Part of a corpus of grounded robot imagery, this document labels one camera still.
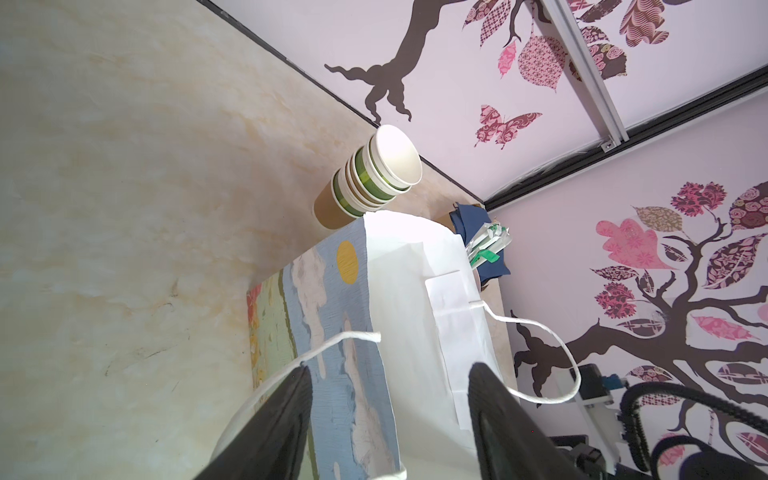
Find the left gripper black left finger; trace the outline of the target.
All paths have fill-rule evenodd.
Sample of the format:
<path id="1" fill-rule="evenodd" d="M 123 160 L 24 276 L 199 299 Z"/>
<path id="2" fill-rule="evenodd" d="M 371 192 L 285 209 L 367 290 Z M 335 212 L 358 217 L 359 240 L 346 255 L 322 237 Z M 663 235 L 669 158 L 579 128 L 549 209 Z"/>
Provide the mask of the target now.
<path id="1" fill-rule="evenodd" d="M 311 423 L 310 369 L 292 370 L 199 479 L 296 479 Z"/>

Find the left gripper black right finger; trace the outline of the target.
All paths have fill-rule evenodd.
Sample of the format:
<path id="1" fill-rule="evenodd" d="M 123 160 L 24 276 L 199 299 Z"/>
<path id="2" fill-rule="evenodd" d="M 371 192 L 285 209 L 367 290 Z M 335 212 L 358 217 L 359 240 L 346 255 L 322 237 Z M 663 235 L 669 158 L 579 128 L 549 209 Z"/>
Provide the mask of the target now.
<path id="1" fill-rule="evenodd" d="M 584 479 L 484 363 L 470 369 L 468 404 L 483 480 Z"/>

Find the paper gift bag with handles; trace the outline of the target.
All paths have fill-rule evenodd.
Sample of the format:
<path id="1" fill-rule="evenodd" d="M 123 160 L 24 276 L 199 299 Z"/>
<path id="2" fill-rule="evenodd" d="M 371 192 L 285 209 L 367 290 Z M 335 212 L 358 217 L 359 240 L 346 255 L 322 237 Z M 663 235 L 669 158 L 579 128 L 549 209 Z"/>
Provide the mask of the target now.
<path id="1" fill-rule="evenodd" d="M 296 479 L 482 479 L 470 369 L 484 363 L 503 380 L 494 313 L 459 236 L 369 213 L 253 287 L 247 309 L 254 390 L 210 463 L 305 365 L 313 400 Z"/>

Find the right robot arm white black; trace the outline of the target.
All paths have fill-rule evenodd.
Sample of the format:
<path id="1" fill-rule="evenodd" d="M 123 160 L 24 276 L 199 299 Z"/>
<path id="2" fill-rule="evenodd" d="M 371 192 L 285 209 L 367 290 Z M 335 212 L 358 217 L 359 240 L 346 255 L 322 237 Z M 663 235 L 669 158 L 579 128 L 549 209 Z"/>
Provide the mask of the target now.
<path id="1" fill-rule="evenodd" d="M 636 370 L 635 380 L 606 376 L 594 364 L 570 377 L 580 390 L 570 399 L 588 425 L 586 434 L 551 440 L 589 479 L 765 479 L 767 420 L 733 402 L 675 382 L 665 373 Z M 685 424 L 655 435 L 643 422 L 652 406 L 702 407 L 710 417 L 703 438 Z M 737 438 L 755 451 L 726 453 L 714 430 L 734 422 L 746 429 Z"/>

